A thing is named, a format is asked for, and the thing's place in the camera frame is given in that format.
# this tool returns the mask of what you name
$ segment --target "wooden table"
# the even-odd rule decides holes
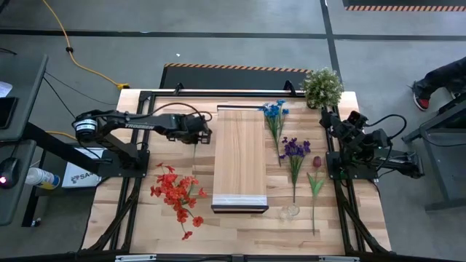
[[[122,90],[117,109],[135,112],[141,90]],[[217,105],[261,106],[274,102],[273,98],[177,98],[159,97],[155,108],[170,102],[185,102],[199,111],[209,111],[213,120],[209,128],[215,134]],[[151,159],[148,176],[143,179],[136,213],[131,253],[180,253],[180,254],[232,254],[248,255],[343,255],[339,215],[333,181],[328,179],[325,168],[325,153],[328,150],[325,131],[319,125],[320,112],[306,107],[302,98],[286,98],[285,108],[290,115],[285,122],[283,136],[297,137],[299,141],[309,140],[311,154],[306,157],[299,173],[296,185],[296,203],[301,212],[292,221],[282,221],[280,209],[292,203],[292,184],[285,160],[279,167],[274,150],[272,136],[266,132],[266,183],[267,199],[270,206],[264,214],[214,214],[210,208],[213,188],[215,162],[215,135],[210,145],[198,145],[195,157],[194,146],[181,142],[170,142],[165,136],[152,132],[149,138]],[[346,119],[351,111],[358,110],[354,92],[344,92],[339,104],[341,117]],[[170,106],[160,113],[191,113],[183,106]],[[115,130],[114,135],[124,142],[131,138],[130,130]],[[315,236],[312,235],[311,206],[312,192],[306,172],[315,174],[312,158],[320,156],[323,166],[319,178],[325,179],[316,201]],[[200,186],[210,195],[199,198],[192,210],[194,215],[201,215],[205,222],[199,228],[186,223],[186,230],[192,230],[193,236],[182,241],[183,231],[176,221],[175,212],[163,203],[162,198],[150,196],[150,187],[155,184],[156,176],[162,171],[156,168],[160,162],[172,165],[179,175],[196,175]],[[115,216],[117,202],[122,184],[121,178],[108,179],[97,188],[83,248],[92,245],[105,231]],[[354,180],[355,193],[360,218],[369,231],[386,249],[390,249],[384,215],[379,195],[366,180]],[[349,221],[352,244],[355,247],[354,227]]]

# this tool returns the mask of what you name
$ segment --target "person's leg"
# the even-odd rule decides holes
[[[425,78],[413,84],[414,103],[419,109],[427,110],[431,94],[445,87],[452,79],[463,76],[466,76],[466,57],[427,73]]]

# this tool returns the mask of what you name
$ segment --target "sneaker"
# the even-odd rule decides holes
[[[420,91],[418,87],[416,86],[416,82],[414,82],[412,90],[413,90],[414,104],[416,104],[416,106],[421,111],[426,111],[429,108],[429,100],[424,99],[424,98],[419,98]]]

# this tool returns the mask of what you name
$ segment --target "white label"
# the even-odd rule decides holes
[[[212,205],[267,205],[267,196],[214,194]]]
[[[78,126],[76,128],[76,131],[80,131],[80,130],[83,130],[83,129],[92,129],[92,130],[95,130],[95,125],[92,125],[92,124],[81,124],[80,126]]]
[[[92,120],[92,119],[86,119],[86,120],[82,120],[82,121],[74,123],[73,126],[77,127],[80,124],[94,124],[94,125],[97,125],[97,121]]]
[[[153,126],[146,125],[146,124],[126,124],[125,127],[126,128],[148,129],[148,130],[152,130],[152,128],[154,128]]]

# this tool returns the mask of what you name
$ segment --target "artificial plant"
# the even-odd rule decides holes
[[[335,71],[324,68],[310,71],[300,83],[307,99],[307,106],[313,109],[323,106],[337,106],[343,92],[343,85]]]

